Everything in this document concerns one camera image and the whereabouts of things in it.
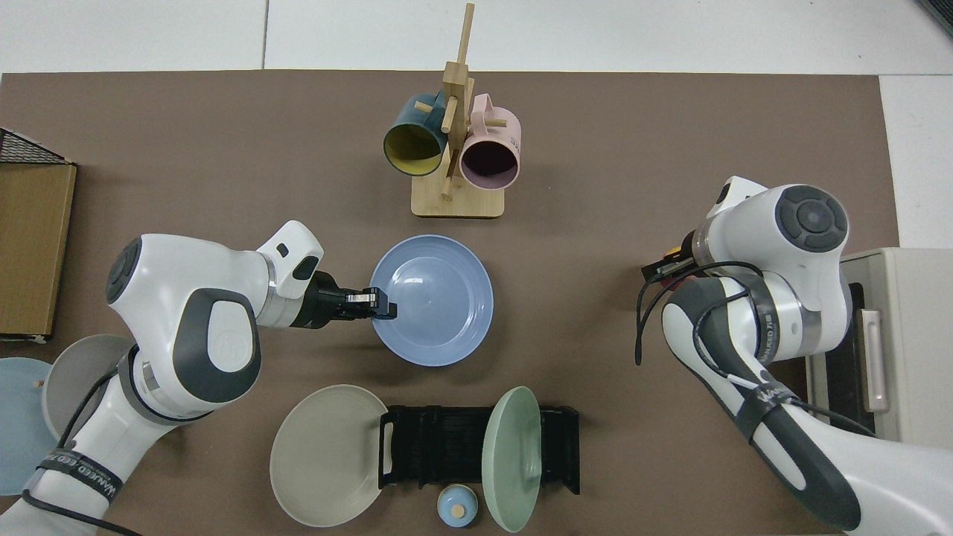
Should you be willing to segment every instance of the wire basket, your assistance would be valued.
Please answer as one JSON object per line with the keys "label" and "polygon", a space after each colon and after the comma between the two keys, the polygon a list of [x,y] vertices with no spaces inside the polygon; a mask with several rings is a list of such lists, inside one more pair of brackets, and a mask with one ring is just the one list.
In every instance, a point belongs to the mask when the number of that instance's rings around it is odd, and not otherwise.
{"label": "wire basket", "polygon": [[72,164],[21,134],[0,129],[0,164]]}

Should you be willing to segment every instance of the brown table mat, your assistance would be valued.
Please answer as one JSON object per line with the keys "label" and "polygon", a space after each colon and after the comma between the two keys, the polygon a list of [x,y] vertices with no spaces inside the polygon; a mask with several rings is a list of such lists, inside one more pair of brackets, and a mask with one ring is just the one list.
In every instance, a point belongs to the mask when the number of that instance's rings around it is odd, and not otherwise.
{"label": "brown table mat", "polygon": [[[877,78],[475,78],[523,128],[522,172],[496,220],[412,216],[410,179],[382,153],[400,105],[436,91],[437,72],[4,75],[0,124],[81,167],[54,339],[2,343],[3,355],[52,361],[87,335],[128,335],[104,286],[143,233],[254,249],[299,219],[326,250],[320,268],[352,288],[400,240],[441,234],[482,259],[495,291],[486,340],[440,369],[399,359],[368,321],[265,331],[253,391],[159,441],[108,518],[147,536],[316,533],[281,510],[268,475],[274,434],[305,396],[346,382],[385,403],[491,405],[525,384],[581,413],[582,494],[545,487],[524,534],[830,531],[669,353],[658,318],[634,367],[634,304],[639,267],[701,222],[730,175],[828,190],[851,217],[848,253],[897,245]],[[450,534],[438,492],[385,489],[327,532]],[[470,533],[502,533],[481,507]]]}

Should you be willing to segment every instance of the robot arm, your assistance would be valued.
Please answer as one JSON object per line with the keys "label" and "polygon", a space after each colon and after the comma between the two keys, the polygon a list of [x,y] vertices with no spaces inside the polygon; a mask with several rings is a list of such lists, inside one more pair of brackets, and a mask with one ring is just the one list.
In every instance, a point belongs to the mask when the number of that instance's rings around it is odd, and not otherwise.
{"label": "robot arm", "polygon": [[[258,325],[316,329],[330,320],[396,317],[396,305],[379,289],[342,289],[317,272],[323,255],[297,221],[257,251],[169,235],[129,244],[110,271],[106,298],[137,345],[72,442],[41,463],[30,496],[101,519],[160,437],[252,388],[261,368]],[[25,499],[0,516],[2,536],[94,531]]]}
{"label": "robot arm", "polygon": [[[733,186],[743,196],[730,198]],[[727,267],[721,277],[686,280],[662,311],[672,352],[784,485],[828,524],[852,534],[953,534],[953,452],[823,423],[764,368],[829,350],[843,336],[848,306],[838,261],[847,228],[840,204],[808,186],[764,190],[732,177],[720,205],[686,239],[692,252],[662,264],[681,263],[676,271],[684,271],[693,264],[689,255],[698,265],[739,260],[760,267],[763,277]],[[785,223],[779,215],[789,209],[795,219]]]}

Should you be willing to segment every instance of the black cable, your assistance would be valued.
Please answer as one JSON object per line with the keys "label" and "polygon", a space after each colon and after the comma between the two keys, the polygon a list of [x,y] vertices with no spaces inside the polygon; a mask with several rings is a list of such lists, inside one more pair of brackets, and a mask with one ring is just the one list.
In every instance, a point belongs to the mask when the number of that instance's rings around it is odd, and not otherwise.
{"label": "black cable", "polygon": [[844,417],[844,415],[841,415],[840,413],[837,413],[835,411],[824,409],[818,405],[814,405],[813,403],[807,403],[798,399],[791,399],[788,403],[791,403],[805,411],[810,411],[812,413],[820,413],[821,415],[828,417],[831,420],[832,424],[834,423],[834,421],[836,421],[840,424],[843,424],[844,426],[853,428],[853,430],[848,430],[848,431],[853,431],[854,433],[861,434],[863,436],[867,436],[870,438],[877,437],[877,434],[871,431],[870,428],[867,428],[863,424],[860,424],[857,421],[850,419],[849,417]]}
{"label": "black cable", "polygon": [[116,534],[122,534],[123,536],[142,536],[142,534],[129,530],[128,528],[125,528],[123,526],[114,525],[108,521],[103,521],[101,519],[94,518],[86,514],[81,514],[79,512],[74,512],[72,510],[67,510],[66,508],[63,508],[61,506],[51,505],[50,503],[47,503],[46,501],[40,501],[36,497],[33,497],[32,495],[30,495],[30,491],[28,489],[24,489],[23,493],[20,494],[20,497],[22,497],[23,500],[26,501],[28,505],[34,506],[41,510],[52,512],[54,514],[59,514],[61,516],[68,517],[76,521],[81,521],[83,523],[88,523],[93,526],[105,528],[106,530],[111,530],[112,532],[115,532]]}
{"label": "black cable", "polygon": [[[115,375],[116,375],[116,369],[113,368],[113,370],[102,375],[99,378],[99,380],[96,380],[96,382],[92,385],[90,390],[87,391],[86,396],[83,397],[83,401],[80,402],[76,410],[72,412],[72,417],[70,417],[70,421],[67,423],[66,428],[63,430],[63,433],[60,435],[60,439],[59,439],[59,442],[57,442],[56,444],[56,448],[66,448],[66,443],[70,439],[72,428],[76,426],[76,421],[79,420],[80,414],[82,414],[83,410],[86,409],[86,406],[90,403],[90,401],[92,400],[92,397],[96,396],[96,393],[99,391],[99,389],[101,389],[102,386],[105,385],[106,382],[111,380],[112,377]],[[76,521],[80,521],[92,526],[105,528],[106,530],[110,530],[112,532],[115,532],[116,534],[122,534],[123,536],[142,536],[138,532],[129,530],[128,528],[125,528],[123,526],[112,524],[108,521],[104,521],[98,518],[94,518],[92,516],[88,516],[86,514],[75,512],[73,510],[64,508],[62,506],[52,505],[50,503],[47,503],[46,501],[41,501],[40,499],[37,499],[36,497],[33,497],[32,495],[30,495],[29,489],[24,489],[20,493],[20,497],[23,498],[24,502],[26,502],[30,506],[33,506],[34,508],[46,510],[48,512],[58,514],[63,517],[68,517],[70,519],[74,519]]]}
{"label": "black cable", "polygon": [[667,285],[662,287],[659,293],[656,294],[655,297],[652,299],[652,301],[649,303],[648,308],[645,309],[645,315],[643,316],[642,315],[642,299],[645,297],[645,291],[648,290],[649,286],[665,279],[665,275],[655,274],[654,276],[651,276],[649,279],[645,281],[645,284],[643,284],[642,288],[639,289],[639,298],[636,300],[636,351],[635,351],[636,366],[639,366],[642,364],[642,332],[645,331],[645,324],[649,320],[649,315],[652,314],[652,310],[655,309],[655,306],[659,303],[659,301],[661,301],[662,296],[664,296],[666,292],[672,290],[679,283],[692,277],[693,275],[698,274],[700,272],[704,272],[705,270],[711,270],[712,268],[720,268],[722,266],[738,266],[740,268],[746,268],[748,270],[751,270],[752,272],[758,274],[760,277],[763,276],[763,273],[761,272],[761,269],[758,266],[755,266],[754,264],[751,264],[750,262],[743,262],[740,260],[723,260],[720,262],[711,262],[709,264],[704,264],[702,266],[696,266],[695,268],[692,268],[691,270],[688,270],[687,272],[682,273],[680,276],[672,279],[671,281],[669,281]]}
{"label": "black cable", "polygon": [[748,291],[748,289],[744,289],[737,294],[733,294],[729,297],[722,298],[722,299],[719,299],[718,301],[715,301],[714,303],[709,305],[704,311],[702,311],[701,314],[699,315],[699,318],[695,320],[695,323],[692,324],[692,344],[695,345],[695,352],[699,355],[701,360],[706,365],[708,365],[708,368],[712,369],[712,371],[714,371],[716,374],[718,374],[722,378],[725,378],[726,380],[728,379],[728,373],[722,370],[721,367],[719,367],[717,364],[715,364],[715,362],[708,357],[706,351],[702,351],[701,327],[704,325],[705,321],[708,320],[708,316],[712,314],[712,311],[714,311],[715,309],[718,309],[719,307],[727,305],[728,303],[738,298],[744,298],[750,294],[751,293]]}
{"label": "black cable", "polygon": [[90,390],[86,392],[86,396],[83,397],[83,401],[79,403],[79,407],[77,407],[76,410],[72,412],[72,417],[70,417],[70,421],[66,424],[66,428],[63,430],[63,433],[60,434],[60,439],[59,439],[59,442],[56,444],[56,448],[66,448],[66,441],[69,440],[70,434],[72,433],[72,428],[76,426],[76,421],[79,420],[80,414],[82,414],[83,410],[86,409],[86,406],[87,404],[90,403],[90,401],[92,400],[92,397],[96,396],[96,392],[99,391],[100,387],[102,387],[103,384],[106,383],[107,381],[111,380],[112,377],[115,375],[116,375],[116,369],[113,368],[106,374],[99,377],[99,380],[96,380],[92,384],[92,387],[90,387]]}
{"label": "black cable", "polygon": [[[735,295],[729,296],[724,299],[719,299],[718,301],[709,305],[704,311],[702,311],[701,314],[699,315],[698,320],[696,320],[695,323],[692,325],[692,343],[695,345],[695,351],[699,354],[699,358],[701,358],[701,360],[706,365],[708,365],[708,368],[712,369],[712,371],[714,371],[716,374],[718,374],[722,378],[725,378],[726,380],[728,380],[728,373],[726,373],[723,369],[718,367],[716,363],[711,361],[711,359],[709,359],[707,356],[707,352],[703,351],[701,348],[701,327],[703,326],[705,321],[708,320],[708,316],[711,315],[712,311],[714,311],[715,309],[719,307],[727,305],[729,302],[734,301],[735,299],[744,298],[745,296],[748,296],[749,294],[750,294],[749,291],[745,289]],[[872,432],[869,428],[867,428],[863,424],[860,424],[854,421],[853,419],[850,419],[849,417],[841,415],[840,413],[837,413],[835,411],[822,408],[812,403],[804,402],[798,398],[787,399],[783,401],[783,403],[789,403],[791,405],[795,405],[805,411],[810,411],[812,413],[820,413],[826,416],[827,418],[829,418],[831,420],[831,423],[837,422],[845,426],[845,428],[850,428],[848,431],[852,431],[854,433],[861,434],[870,438],[877,437],[877,434]]]}

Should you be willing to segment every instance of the light blue dish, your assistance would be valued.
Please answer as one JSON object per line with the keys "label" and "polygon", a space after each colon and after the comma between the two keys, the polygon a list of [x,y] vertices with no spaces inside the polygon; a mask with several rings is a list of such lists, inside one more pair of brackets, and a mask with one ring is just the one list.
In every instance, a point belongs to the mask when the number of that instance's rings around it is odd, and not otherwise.
{"label": "light blue dish", "polygon": [[467,526],[477,516],[477,495],[463,484],[448,485],[436,500],[436,513],[453,528]]}
{"label": "light blue dish", "polygon": [[398,243],[377,264],[371,286],[397,304],[396,319],[374,320],[377,335],[411,363],[460,361],[490,329],[490,276],[477,256],[452,238],[421,235]]}
{"label": "light blue dish", "polygon": [[19,495],[36,465],[56,446],[43,419],[43,387],[50,364],[0,359],[0,495]]}

